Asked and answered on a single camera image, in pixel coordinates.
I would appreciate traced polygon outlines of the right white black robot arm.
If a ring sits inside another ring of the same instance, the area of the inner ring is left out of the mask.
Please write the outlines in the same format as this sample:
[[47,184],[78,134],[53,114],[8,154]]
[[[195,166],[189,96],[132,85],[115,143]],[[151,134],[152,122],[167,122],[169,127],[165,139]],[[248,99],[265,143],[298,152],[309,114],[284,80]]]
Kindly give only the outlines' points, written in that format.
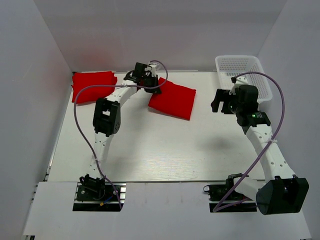
[[280,131],[284,117],[280,117],[276,130],[272,130],[268,115],[259,110],[259,90],[250,85],[244,74],[231,77],[233,87],[230,90],[218,89],[211,108],[214,113],[222,105],[222,113],[234,114],[238,125],[251,142],[257,157],[244,172],[229,176],[227,192],[214,207],[219,212],[230,207],[224,201],[233,193],[244,196],[237,203],[255,201],[263,215],[291,214],[301,211],[309,183],[291,169],[285,160],[276,136]]

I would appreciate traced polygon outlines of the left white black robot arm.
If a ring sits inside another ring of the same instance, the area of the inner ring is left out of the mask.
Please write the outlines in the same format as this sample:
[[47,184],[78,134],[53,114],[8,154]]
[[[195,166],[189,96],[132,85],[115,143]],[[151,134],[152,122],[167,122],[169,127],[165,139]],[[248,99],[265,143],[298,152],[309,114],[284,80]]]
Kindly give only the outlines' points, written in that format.
[[120,85],[107,97],[99,98],[93,113],[94,144],[92,150],[93,163],[91,169],[97,171],[101,178],[110,180],[102,171],[102,164],[107,161],[113,137],[121,126],[121,108],[140,89],[150,94],[161,94],[162,91],[157,68],[164,64],[152,60],[147,64],[137,62],[133,70],[126,73]]

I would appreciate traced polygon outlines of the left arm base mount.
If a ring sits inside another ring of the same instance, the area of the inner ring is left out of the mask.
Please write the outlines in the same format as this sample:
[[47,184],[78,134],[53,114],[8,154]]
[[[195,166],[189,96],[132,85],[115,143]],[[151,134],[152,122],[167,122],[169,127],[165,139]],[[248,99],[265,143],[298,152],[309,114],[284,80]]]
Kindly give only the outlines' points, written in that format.
[[106,184],[100,193],[85,188],[78,184],[75,192],[72,211],[73,212],[120,212],[116,193],[119,195],[120,204],[123,207],[126,196],[126,185],[116,184],[114,188]]

